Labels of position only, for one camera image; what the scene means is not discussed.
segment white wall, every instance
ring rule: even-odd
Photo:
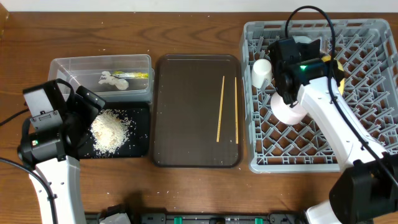
[[[282,12],[318,6],[326,12],[398,12],[398,0],[0,0],[8,11]]]

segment clear plastic container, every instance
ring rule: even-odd
[[[107,83],[99,84],[102,72],[141,72],[148,78],[127,78],[129,86],[119,90]],[[80,85],[95,92],[108,102],[145,101],[152,102],[154,71],[149,55],[107,55],[74,58],[56,58],[51,62],[49,80],[61,78],[76,91]],[[69,88],[60,85],[64,98]]]

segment gray plastic crate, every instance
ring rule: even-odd
[[[382,19],[333,20],[336,59],[346,72],[343,97],[363,126],[391,153],[398,153],[398,54],[387,21]],[[244,83],[246,144],[249,168],[255,173],[339,171],[317,124],[306,116],[301,123],[281,123],[271,111],[273,84],[266,89],[251,85],[251,69],[268,58],[267,47],[284,38],[285,21],[248,22],[240,42]],[[330,51],[326,21],[291,21],[289,35],[321,37]]]

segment pile of white grains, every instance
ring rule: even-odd
[[[103,110],[91,125],[90,131],[95,138],[94,149],[101,154],[114,153],[128,140],[130,122],[127,117],[120,120],[112,110]]]

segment plastic bin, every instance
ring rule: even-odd
[[[347,74],[343,97],[370,135],[391,154],[398,153],[398,54],[387,21],[382,19],[333,20],[336,59]],[[285,21],[248,22],[240,42],[244,83],[246,146],[249,168],[255,173],[337,172],[339,167],[317,124],[307,116],[294,126],[272,114],[273,84],[251,85],[251,69],[267,58],[267,47],[284,38]],[[289,35],[321,37],[330,51],[328,23],[291,21]]]
[[[127,90],[119,90],[110,84],[99,84],[102,72],[143,72],[148,78],[126,79]],[[83,85],[108,102],[145,101],[152,102],[154,71],[149,55],[107,55],[73,58],[56,58],[51,62],[49,80],[61,78],[73,89]],[[59,85],[64,98],[69,96],[69,88]]]

